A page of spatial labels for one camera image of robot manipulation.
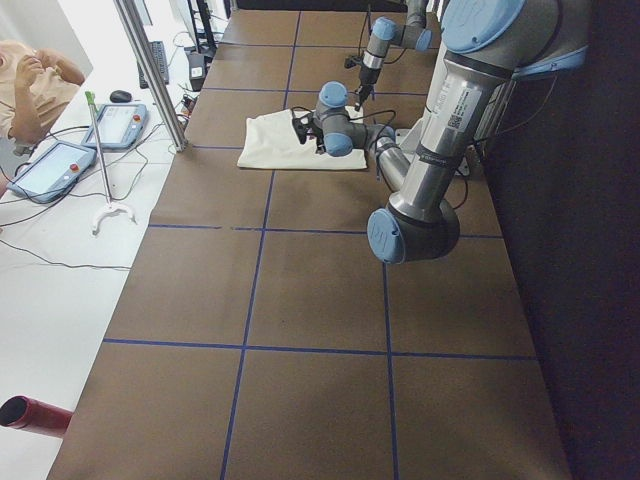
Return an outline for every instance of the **computer mouse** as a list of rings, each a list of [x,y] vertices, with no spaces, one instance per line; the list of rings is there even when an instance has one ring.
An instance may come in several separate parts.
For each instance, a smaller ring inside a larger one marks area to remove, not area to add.
[[[114,90],[109,96],[109,100],[113,103],[127,103],[130,102],[132,98],[131,94],[124,90]]]

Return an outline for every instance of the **red cylinder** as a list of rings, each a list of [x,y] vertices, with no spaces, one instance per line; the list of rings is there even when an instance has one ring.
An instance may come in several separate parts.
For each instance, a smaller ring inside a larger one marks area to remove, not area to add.
[[[18,396],[0,407],[0,425],[62,438],[72,415],[60,407]]]

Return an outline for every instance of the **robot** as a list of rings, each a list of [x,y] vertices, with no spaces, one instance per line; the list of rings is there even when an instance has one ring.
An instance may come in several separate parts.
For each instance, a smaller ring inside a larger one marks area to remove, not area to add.
[[[381,17],[362,59],[359,108],[373,91],[390,45],[425,50],[426,1],[407,2],[407,24]],[[324,85],[314,112],[294,119],[301,142],[316,138],[331,156],[364,149],[394,192],[373,212],[367,236],[385,263],[435,259],[456,245],[460,224],[444,195],[494,90],[511,79],[556,75],[578,68],[587,50],[589,0],[452,0],[442,17],[442,43],[409,160],[384,125],[350,121],[346,87]]]

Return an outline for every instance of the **white mat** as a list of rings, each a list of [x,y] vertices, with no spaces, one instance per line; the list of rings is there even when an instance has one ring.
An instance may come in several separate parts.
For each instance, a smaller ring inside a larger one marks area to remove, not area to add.
[[[362,116],[362,111],[356,112],[353,107],[347,107],[347,111],[351,117]],[[298,116],[305,113],[296,111]],[[238,166],[270,170],[359,170],[367,167],[363,150],[353,150],[344,157],[315,152],[314,139],[307,139],[304,145],[300,145],[291,125],[291,111],[283,110],[255,119],[247,118],[247,136]]]

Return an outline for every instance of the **person's hand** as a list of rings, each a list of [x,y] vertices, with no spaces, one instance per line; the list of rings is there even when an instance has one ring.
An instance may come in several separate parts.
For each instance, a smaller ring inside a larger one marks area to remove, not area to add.
[[[56,68],[56,65],[60,61],[61,55],[59,52],[53,50],[52,48],[43,48],[36,52],[36,58],[42,63],[42,68]]]
[[[40,60],[33,55],[25,55],[16,69],[16,87],[29,88],[41,73],[44,73],[44,68]]]

